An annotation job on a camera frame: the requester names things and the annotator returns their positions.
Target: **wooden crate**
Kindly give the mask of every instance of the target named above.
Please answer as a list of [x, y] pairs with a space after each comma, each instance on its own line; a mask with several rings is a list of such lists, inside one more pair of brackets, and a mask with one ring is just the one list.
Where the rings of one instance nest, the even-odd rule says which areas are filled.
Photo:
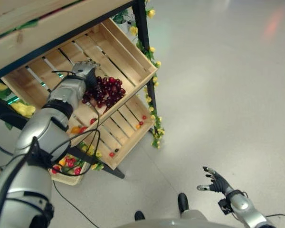
[[[119, 78], [123, 82], [122, 88], [126, 90], [124, 98], [107, 112], [103, 113], [105, 107], [96, 108], [101, 116], [99, 150], [102, 160], [115, 169], [153, 125], [149, 111], [135, 94], [151, 79], [157, 68], [111, 19], [25, 63], [1, 79], [17, 96], [40, 109], [49, 95], [47, 89], [53, 89], [66, 75], [51, 71], [71, 70], [74, 62], [87, 60], [88, 57], [100, 64], [95, 71], [96, 76]], [[135, 126], [143, 115], [147, 119], [137, 130]], [[69, 129], [78, 125], [88, 126], [87, 130], [95, 128], [97, 122], [90, 125], [90, 120], [95, 117], [97, 114], [93, 108], [80, 102], [70, 118]], [[83, 138], [75, 138], [72, 145], [77, 145]], [[111, 158], [109, 153], [117, 148], [119, 152]]]

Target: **gray floor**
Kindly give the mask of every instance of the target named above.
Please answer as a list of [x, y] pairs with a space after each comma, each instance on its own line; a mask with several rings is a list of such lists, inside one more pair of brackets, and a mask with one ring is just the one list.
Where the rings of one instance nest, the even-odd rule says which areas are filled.
[[[245, 190], [264, 214], [285, 213], [285, 0], [154, 0], [151, 45], [166, 136], [146, 135], [120, 165], [126, 178], [89, 172], [61, 192], [101, 228], [178, 217], [177, 194], [219, 223], [222, 195], [198, 192], [203, 165]], [[91, 225], [53, 191], [50, 227]], [[284, 218], [272, 219], [285, 228]]]

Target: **black shoe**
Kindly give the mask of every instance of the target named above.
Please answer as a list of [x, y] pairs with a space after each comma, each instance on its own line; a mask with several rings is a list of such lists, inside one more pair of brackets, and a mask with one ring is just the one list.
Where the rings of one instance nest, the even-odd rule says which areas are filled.
[[135, 212], [134, 219], [135, 221], [138, 221], [138, 220], [144, 220], [145, 218], [143, 213], [140, 210], [138, 210], [137, 212]]
[[178, 197], [180, 214], [189, 209], [188, 199], [185, 193], [180, 193]]

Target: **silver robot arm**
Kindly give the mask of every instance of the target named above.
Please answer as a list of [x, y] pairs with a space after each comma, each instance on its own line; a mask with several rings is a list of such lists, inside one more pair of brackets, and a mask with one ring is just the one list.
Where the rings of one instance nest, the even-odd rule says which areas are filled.
[[[0, 192], [22, 159], [19, 155], [28, 153], [33, 137], [37, 138], [48, 162], [58, 161], [65, 155], [70, 143], [58, 146], [69, 139], [66, 133], [68, 120], [78, 107], [86, 86], [95, 86], [96, 66], [90, 61], [77, 62], [72, 69], [75, 74], [65, 77], [51, 92], [42, 109], [27, 122], [17, 140], [14, 159], [0, 175]], [[0, 227], [47, 227], [54, 213], [50, 203], [51, 189], [47, 167], [40, 158], [29, 157], [8, 190], [0, 216]]]
[[246, 228], [275, 228], [273, 224], [260, 213], [253, 205], [252, 201], [247, 198], [240, 190], [234, 190], [229, 183], [219, 175], [215, 170], [209, 167], [203, 167], [208, 172], [206, 177], [211, 178], [211, 185], [199, 185], [200, 191], [215, 191], [223, 193], [226, 198], [218, 204], [224, 214], [235, 213], [240, 222]]

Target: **grape bunch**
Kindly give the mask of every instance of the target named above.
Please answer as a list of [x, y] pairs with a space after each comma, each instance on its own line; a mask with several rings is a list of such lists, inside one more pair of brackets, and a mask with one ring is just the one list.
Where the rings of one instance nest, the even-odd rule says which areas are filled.
[[123, 82], [113, 77], [96, 77], [97, 86], [88, 88], [85, 92], [82, 103], [90, 102], [94, 107], [98, 108], [106, 105], [104, 112], [108, 111], [114, 104], [124, 97], [125, 89], [121, 87]]

